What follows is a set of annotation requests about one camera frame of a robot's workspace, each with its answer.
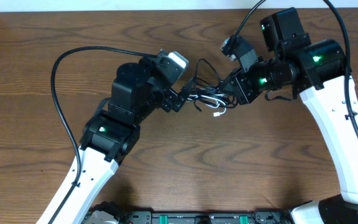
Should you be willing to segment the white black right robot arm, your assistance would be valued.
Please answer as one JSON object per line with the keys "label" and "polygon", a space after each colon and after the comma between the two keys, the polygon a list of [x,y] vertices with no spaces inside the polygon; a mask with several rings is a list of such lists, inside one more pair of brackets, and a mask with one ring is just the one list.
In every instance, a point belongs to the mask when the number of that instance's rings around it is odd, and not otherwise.
{"label": "white black right robot arm", "polygon": [[351,77],[348,48],[335,40],[312,43],[296,9],[272,14],[260,22],[268,51],[264,60],[239,34],[226,39],[225,56],[239,67],[220,82],[219,90],[239,104],[253,102],[291,86],[313,115],[334,162],[341,192],[290,210],[293,223],[358,223],[358,100]]}

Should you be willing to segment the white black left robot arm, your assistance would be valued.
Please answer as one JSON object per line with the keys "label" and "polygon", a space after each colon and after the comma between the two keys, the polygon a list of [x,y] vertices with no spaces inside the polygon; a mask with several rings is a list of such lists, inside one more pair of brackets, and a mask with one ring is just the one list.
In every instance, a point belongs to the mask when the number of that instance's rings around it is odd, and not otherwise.
{"label": "white black left robot arm", "polygon": [[111,97],[85,124],[69,173],[39,223],[81,223],[91,204],[140,137],[140,124],[154,110],[177,111],[184,104],[172,85],[187,60],[142,58],[117,69]]}

